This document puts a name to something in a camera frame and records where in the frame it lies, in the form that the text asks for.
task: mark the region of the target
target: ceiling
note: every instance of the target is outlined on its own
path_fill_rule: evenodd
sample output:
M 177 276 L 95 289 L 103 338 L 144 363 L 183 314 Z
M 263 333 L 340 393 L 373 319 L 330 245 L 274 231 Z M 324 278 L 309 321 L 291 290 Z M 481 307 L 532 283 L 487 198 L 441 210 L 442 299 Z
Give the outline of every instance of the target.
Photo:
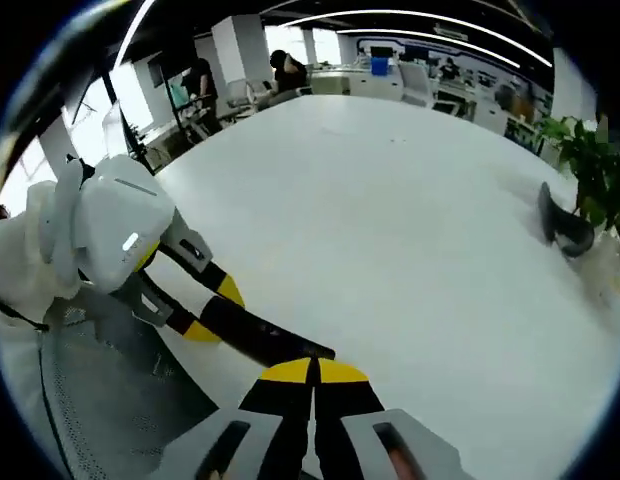
M 50 92 L 54 91 L 54 86 L 60 81 L 77 75 L 83 69 L 92 68 L 99 61 L 104 61 L 105 68 L 112 65 L 125 33 L 143 2 L 129 0 L 110 3 L 116 5 L 116 8 L 111 8 L 89 31 L 71 42 L 53 68 L 40 80 L 31 108 L 26 109 L 27 113 L 38 110 L 44 99 L 49 100 Z M 419 10 L 461 19 L 507 34 L 544 58 L 552 59 L 548 39 L 526 24 L 512 5 L 510 0 L 437 0 L 419 2 Z M 166 41 L 175 36 L 206 34 L 213 25 L 230 15 L 261 13 L 265 24 L 279 25 L 308 15 L 378 8 L 416 9 L 415 2 L 407 0 L 253 0 L 239 4 L 215 2 L 214 7 L 205 0 L 155 0 L 133 37 L 126 59 L 134 61 L 158 52 Z M 436 23 L 442 22 L 409 15 L 356 15 L 315 21 L 303 26 L 332 29 L 386 28 L 432 33 Z M 521 64 L 522 75 L 543 86 L 549 85 L 549 89 L 552 89 L 551 68 L 540 65 L 537 60 L 490 35 L 458 25 L 454 28 L 468 35 L 469 43 Z M 43 128 L 45 123 L 39 122 L 39 128 Z

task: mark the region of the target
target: mesh panel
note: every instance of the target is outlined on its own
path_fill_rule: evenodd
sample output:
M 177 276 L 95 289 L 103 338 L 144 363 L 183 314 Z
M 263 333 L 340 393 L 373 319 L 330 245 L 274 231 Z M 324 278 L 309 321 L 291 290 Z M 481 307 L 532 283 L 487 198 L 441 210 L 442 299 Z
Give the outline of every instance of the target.
M 216 406 L 154 327 L 114 314 L 86 318 L 68 303 L 56 310 L 64 326 L 43 335 L 41 370 L 68 469 L 77 479 L 147 475 L 165 445 Z

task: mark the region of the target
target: potted plant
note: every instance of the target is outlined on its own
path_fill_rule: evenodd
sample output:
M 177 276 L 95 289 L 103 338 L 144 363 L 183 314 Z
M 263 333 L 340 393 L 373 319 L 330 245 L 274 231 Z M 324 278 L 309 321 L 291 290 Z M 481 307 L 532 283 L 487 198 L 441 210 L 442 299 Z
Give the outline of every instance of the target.
M 570 128 L 568 122 L 574 123 Z M 605 135 L 584 128 L 582 120 L 546 117 L 539 123 L 540 137 L 559 149 L 559 168 L 569 166 L 578 181 L 573 213 L 595 229 L 616 227 L 620 237 L 620 153 Z

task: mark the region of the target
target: black object on floor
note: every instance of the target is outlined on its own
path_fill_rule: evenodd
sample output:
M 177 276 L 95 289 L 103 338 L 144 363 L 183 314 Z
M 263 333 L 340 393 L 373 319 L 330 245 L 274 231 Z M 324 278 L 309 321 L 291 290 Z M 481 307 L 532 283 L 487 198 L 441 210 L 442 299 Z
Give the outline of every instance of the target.
M 541 184 L 537 204 L 541 214 L 543 234 L 549 243 L 556 239 L 558 233 L 573 242 L 561 247 L 561 251 L 567 257 L 575 258 L 590 250 L 594 243 L 594 228 L 583 218 L 559 207 L 552 200 L 550 187 L 546 182 Z

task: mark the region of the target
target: yellow joint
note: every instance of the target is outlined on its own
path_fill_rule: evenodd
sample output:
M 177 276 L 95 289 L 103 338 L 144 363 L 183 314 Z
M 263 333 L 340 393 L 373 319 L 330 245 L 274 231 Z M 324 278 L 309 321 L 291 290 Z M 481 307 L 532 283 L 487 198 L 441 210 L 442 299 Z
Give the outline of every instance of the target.
M 217 293 L 226 297 L 228 300 L 232 300 L 237 305 L 241 305 L 242 307 L 246 306 L 245 303 L 243 303 L 243 298 L 241 298 L 237 284 L 234 283 L 234 280 L 228 274 L 226 274 L 225 278 L 221 282 Z
M 335 360 L 320 358 L 319 368 L 321 371 L 321 383 L 352 383 L 368 381 L 368 377 L 366 377 L 361 371 L 350 365 L 339 363 Z
M 221 339 L 201 325 L 199 322 L 192 322 L 190 328 L 183 334 L 183 338 L 193 342 L 219 343 Z
M 146 264 L 148 259 L 152 256 L 152 254 L 157 250 L 157 248 L 159 248 L 159 242 L 155 243 L 152 247 L 150 247 L 150 250 L 148 250 L 148 253 L 146 253 L 143 256 L 143 258 L 139 260 L 139 263 L 137 263 L 137 266 L 134 267 L 135 272 L 138 272 L 139 270 L 143 268 L 143 266 Z
M 263 372 L 261 374 L 261 380 L 270 380 L 271 382 L 306 383 L 309 366 L 309 358 L 300 358 L 299 360 L 280 363 Z

